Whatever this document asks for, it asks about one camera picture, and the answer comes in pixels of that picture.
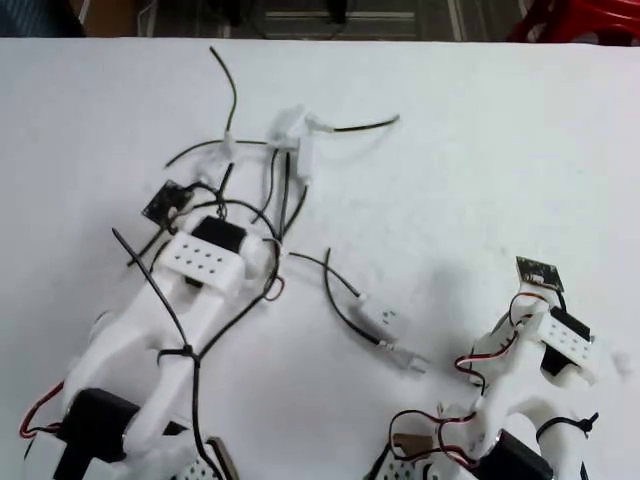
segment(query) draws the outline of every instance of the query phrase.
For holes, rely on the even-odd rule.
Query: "white plug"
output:
[[[234,161],[237,146],[231,132],[225,132],[224,140],[216,149],[213,157],[204,158],[196,165],[196,178],[210,187],[219,185],[229,163]]]
[[[304,135],[298,140],[296,156],[296,175],[304,185],[310,185],[315,171],[315,149],[311,135]]]
[[[409,319],[371,297],[361,295],[359,299],[360,304],[356,308],[359,323],[363,329],[380,339],[378,346],[389,352],[403,368],[426,372],[429,360],[407,348],[402,340],[406,337]]]
[[[331,125],[323,122],[313,113],[307,114],[307,116],[305,117],[305,122],[307,123],[307,127],[311,131],[331,133],[334,130]]]
[[[307,133],[305,124],[306,109],[303,105],[282,112],[273,128],[273,138],[279,144],[295,144],[296,140]]]
[[[356,313],[367,331],[390,343],[395,343],[404,334],[409,323],[406,317],[366,295],[361,295],[359,300]]]

